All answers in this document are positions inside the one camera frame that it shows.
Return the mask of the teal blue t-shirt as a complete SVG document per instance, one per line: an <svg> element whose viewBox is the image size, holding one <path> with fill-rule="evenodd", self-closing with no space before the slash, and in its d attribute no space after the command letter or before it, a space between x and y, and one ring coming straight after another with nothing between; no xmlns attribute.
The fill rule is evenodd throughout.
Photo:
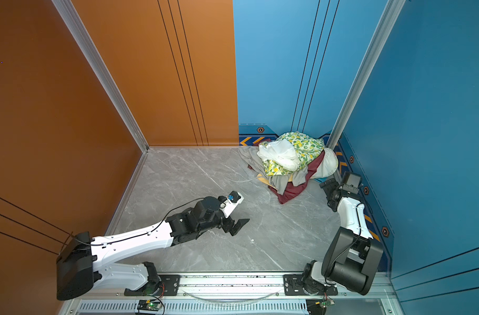
<svg viewBox="0 0 479 315"><path fill-rule="evenodd" d="M326 182L327 181L327 177L315 177L314 180L319 182L319 183L323 183L323 182Z"/></svg>

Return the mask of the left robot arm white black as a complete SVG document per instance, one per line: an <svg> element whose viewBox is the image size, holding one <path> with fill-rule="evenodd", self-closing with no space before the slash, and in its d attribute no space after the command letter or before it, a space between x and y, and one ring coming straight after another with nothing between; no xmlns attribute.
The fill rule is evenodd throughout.
<svg viewBox="0 0 479 315"><path fill-rule="evenodd" d="M159 223L131 232L94 238L88 232L77 234L56 260L57 299L68 301L103 289L123 289L126 296L161 295L169 286L154 263L127 265L122 260L196 240L214 228L235 236L248 223L231 217L243 201L233 191L228 196L199 198L194 207L168 213Z"/></svg>

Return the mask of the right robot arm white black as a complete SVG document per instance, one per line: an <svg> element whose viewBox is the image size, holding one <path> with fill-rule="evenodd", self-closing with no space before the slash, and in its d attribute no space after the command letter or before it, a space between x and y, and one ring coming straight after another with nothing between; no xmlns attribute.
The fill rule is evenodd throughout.
<svg viewBox="0 0 479 315"><path fill-rule="evenodd" d="M383 246L369 232L360 185L361 177L352 172L346 172L340 182L332 178L320 185L328 207L339 214L340 227L323 261L305 266L301 283L309 295L330 294L338 285L360 295L371 289Z"/></svg>

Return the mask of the pale mint white cloth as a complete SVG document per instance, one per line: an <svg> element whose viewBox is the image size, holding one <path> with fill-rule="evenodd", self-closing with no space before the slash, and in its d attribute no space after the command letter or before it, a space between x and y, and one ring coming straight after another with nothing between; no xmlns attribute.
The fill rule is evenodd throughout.
<svg viewBox="0 0 479 315"><path fill-rule="evenodd" d="M339 160L335 152L330 148L323 149L323 160L318 165L316 172L313 174L313 179L326 179L332 176L339 167Z"/></svg>

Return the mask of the maroon cloth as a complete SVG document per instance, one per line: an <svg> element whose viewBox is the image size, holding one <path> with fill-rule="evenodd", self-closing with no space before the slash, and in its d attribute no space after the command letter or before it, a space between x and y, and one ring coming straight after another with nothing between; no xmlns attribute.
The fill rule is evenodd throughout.
<svg viewBox="0 0 479 315"><path fill-rule="evenodd" d="M328 177L337 166L322 139L300 132L285 133L258 146L242 147L239 154L281 204L301 194L310 179Z"/></svg>

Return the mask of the yellow green floral cloth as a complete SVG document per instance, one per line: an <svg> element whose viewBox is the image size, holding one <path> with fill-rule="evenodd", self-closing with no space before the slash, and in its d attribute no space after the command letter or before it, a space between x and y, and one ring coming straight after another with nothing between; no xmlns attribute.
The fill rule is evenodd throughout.
<svg viewBox="0 0 479 315"><path fill-rule="evenodd" d="M300 166L296 171L300 171L306 167L310 162L314 161L323 151L325 144L322 139L314 139L304 133L300 132L288 132L278 137L277 140L286 139L295 148L297 156L300 160ZM273 161L263 161L264 168L268 175L288 175L289 171Z"/></svg>

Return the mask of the grey cloth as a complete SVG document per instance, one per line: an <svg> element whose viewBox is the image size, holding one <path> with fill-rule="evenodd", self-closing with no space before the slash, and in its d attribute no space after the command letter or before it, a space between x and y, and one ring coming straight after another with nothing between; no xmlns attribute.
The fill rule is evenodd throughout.
<svg viewBox="0 0 479 315"><path fill-rule="evenodd" d="M263 161L257 155L258 151L259 148L256 146L243 146L238 149L242 160L245 161L248 166L252 167L254 171L260 173L262 177L267 180L269 186L274 188L278 194L284 194L289 183L293 186L301 186L308 181L306 178L309 174L308 167L304 167L300 171L289 172L288 175L268 175L264 168Z"/></svg>

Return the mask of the left green circuit board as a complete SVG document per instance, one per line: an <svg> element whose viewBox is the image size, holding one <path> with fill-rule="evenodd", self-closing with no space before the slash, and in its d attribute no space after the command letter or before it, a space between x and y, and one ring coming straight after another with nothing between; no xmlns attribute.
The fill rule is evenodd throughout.
<svg viewBox="0 0 479 315"><path fill-rule="evenodd" d="M165 314L166 307L158 299L143 299L138 301L136 314Z"/></svg>

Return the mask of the right small circuit board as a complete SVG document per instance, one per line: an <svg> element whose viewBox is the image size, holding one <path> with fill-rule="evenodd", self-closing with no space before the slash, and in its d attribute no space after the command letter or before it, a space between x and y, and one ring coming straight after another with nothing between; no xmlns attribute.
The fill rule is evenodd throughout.
<svg viewBox="0 0 479 315"><path fill-rule="evenodd" d="M309 315L325 315L333 302L323 299L307 299L306 309Z"/></svg>

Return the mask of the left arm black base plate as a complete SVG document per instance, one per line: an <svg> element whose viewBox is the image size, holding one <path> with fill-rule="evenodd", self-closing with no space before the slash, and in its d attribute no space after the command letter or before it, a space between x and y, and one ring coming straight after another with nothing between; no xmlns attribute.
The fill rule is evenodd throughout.
<svg viewBox="0 0 479 315"><path fill-rule="evenodd" d="M124 296L127 297L174 297L177 295L180 284L180 275L167 274L157 276L155 280L149 280L144 286L138 290L125 289Z"/></svg>

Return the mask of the aluminium front rail frame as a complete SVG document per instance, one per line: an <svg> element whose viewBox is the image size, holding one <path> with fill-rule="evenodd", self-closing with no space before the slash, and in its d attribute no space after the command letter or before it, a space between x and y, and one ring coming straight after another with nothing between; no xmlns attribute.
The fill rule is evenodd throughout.
<svg viewBox="0 0 479 315"><path fill-rule="evenodd" d="M301 272L175 272L174 297L127 297L120 289L91 291L63 304L60 314L136 314L139 300L158 299L165 314L308 314L307 299L333 302L326 314L403 314L385 273L376 275L367 295L336 286L338 296L286 296L286 274Z"/></svg>

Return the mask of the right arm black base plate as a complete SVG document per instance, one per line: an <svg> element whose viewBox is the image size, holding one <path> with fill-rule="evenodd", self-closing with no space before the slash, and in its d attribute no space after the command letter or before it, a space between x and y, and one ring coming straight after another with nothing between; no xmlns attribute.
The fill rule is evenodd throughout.
<svg viewBox="0 0 479 315"><path fill-rule="evenodd" d="M284 279L284 292L286 296L338 296L335 286L325 286L314 280L303 280L302 274L286 274Z"/></svg>

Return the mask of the right aluminium corner post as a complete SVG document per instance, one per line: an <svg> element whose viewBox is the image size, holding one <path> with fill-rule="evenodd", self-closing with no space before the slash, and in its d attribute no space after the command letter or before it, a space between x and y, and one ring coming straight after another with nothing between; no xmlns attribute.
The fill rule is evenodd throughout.
<svg viewBox="0 0 479 315"><path fill-rule="evenodd" d="M393 27L405 5L406 0L387 1L378 25L369 42L368 48L361 61L351 88L339 112L337 120L331 131L327 147L332 150L336 147L343 131L353 113L353 110L362 94L369 76L375 67L379 56L393 30Z"/></svg>

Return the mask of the aluminium corner post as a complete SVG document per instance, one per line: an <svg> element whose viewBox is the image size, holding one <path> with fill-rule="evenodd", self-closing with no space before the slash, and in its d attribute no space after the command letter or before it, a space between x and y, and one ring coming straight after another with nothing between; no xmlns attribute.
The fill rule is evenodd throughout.
<svg viewBox="0 0 479 315"><path fill-rule="evenodd" d="M141 128L136 122L134 115L129 109L125 98L121 94L112 74L108 70L99 50L94 44L93 39L89 35L86 26L79 17L74 4L69 0L53 0L52 3L57 9L67 29L73 36L83 56L85 56L91 69L120 115L120 118L124 122L137 146L142 153L147 153L150 148L148 141L143 135Z"/></svg>
<svg viewBox="0 0 479 315"><path fill-rule="evenodd" d="M378 25L369 42L368 48L361 61L351 88L339 112L337 120L331 131L327 147L332 150L336 147L343 131L353 113L353 110L362 94L369 76L375 67L379 56L393 30L393 27L405 5L406 0L387 1Z"/></svg>

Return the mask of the left aluminium corner post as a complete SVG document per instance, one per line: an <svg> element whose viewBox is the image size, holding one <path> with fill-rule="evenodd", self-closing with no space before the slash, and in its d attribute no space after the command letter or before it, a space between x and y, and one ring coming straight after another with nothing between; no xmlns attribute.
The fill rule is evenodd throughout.
<svg viewBox="0 0 479 315"><path fill-rule="evenodd" d="M148 141L143 135L141 128L136 122L134 115L129 109L125 98L121 94L112 74L108 70L99 50L94 44L93 39L89 35L86 26L79 17L74 4L69 0L53 0L52 3L57 9L67 29L73 36L83 56L85 56L91 69L120 115L120 118L124 122L137 146L142 153L147 153L150 148Z"/></svg>

